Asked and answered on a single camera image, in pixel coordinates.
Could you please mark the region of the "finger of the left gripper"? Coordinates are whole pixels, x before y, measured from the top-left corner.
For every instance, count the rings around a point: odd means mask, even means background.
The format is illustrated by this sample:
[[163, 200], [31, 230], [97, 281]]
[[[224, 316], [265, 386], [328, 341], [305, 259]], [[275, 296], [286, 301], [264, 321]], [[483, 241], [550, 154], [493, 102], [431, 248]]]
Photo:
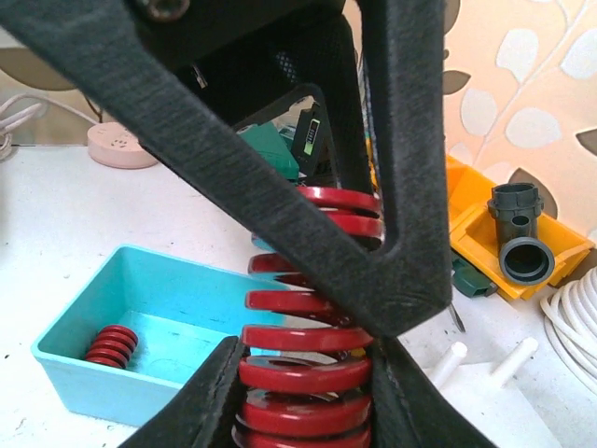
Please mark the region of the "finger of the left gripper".
[[362, 1], [385, 241], [367, 253], [283, 180], [147, 50], [139, 21], [342, 16], [340, 1], [5, 1], [1, 24], [137, 136], [159, 161], [376, 336], [451, 301], [443, 133], [444, 5]]
[[144, 47], [238, 131], [311, 96], [335, 186], [370, 193], [353, 33], [342, 16], [139, 21]]

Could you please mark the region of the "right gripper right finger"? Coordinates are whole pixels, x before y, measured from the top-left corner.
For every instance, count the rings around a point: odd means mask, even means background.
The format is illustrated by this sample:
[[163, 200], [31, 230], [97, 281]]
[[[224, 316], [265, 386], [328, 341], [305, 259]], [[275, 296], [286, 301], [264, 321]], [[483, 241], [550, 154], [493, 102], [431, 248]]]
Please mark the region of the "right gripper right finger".
[[373, 447], [492, 447], [439, 393], [395, 338], [370, 347]]

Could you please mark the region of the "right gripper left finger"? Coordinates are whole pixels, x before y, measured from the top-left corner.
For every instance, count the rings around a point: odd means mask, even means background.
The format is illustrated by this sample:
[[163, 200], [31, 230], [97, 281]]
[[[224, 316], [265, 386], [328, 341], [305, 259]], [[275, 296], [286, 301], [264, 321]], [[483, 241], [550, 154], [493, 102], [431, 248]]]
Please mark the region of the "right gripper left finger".
[[245, 399], [238, 373], [244, 356], [237, 337], [224, 338], [172, 400], [121, 445], [233, 447], [232, 428]]

